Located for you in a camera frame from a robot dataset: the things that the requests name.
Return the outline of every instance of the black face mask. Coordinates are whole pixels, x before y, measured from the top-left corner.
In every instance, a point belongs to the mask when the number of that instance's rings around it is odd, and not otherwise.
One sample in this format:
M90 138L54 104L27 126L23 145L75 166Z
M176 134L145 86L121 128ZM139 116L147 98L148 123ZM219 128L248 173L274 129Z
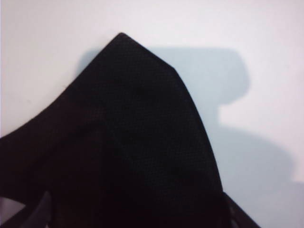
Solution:
M122 33L0 139L0 175L0 195L29 205L5 228L258 227L223 192L174 68Z

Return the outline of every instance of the black fabric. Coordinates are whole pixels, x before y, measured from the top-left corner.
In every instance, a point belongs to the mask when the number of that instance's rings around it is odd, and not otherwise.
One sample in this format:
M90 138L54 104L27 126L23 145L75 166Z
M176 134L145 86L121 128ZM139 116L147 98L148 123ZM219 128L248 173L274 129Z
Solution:
M4 197L28 204L50 192L50 228L231 226L185 85L123 33L48 108L0 139L0 175Z

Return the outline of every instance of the white wall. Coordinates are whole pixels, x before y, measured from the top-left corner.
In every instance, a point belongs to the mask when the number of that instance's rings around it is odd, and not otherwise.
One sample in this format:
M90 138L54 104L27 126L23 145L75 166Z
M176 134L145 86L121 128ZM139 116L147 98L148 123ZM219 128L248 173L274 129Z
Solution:
M120 31L179 72L225 191L264 228L304 227L302 0L2 0L1 135Z

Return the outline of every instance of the white background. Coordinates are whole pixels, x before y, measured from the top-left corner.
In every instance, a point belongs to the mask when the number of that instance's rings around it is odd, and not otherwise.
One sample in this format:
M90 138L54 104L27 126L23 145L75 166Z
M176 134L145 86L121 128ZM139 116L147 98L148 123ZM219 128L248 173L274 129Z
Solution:
M1 135L121 31L179 72L224 190L263 228L304 228L302 0L2 0Z

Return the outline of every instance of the ear loop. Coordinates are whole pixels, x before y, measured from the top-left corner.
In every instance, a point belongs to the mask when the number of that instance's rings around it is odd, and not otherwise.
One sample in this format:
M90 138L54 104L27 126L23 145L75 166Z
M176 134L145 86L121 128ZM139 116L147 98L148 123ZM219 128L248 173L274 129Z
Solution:
M0 228L45 228L51 220L51 196L46 191L38 200L3 223Z

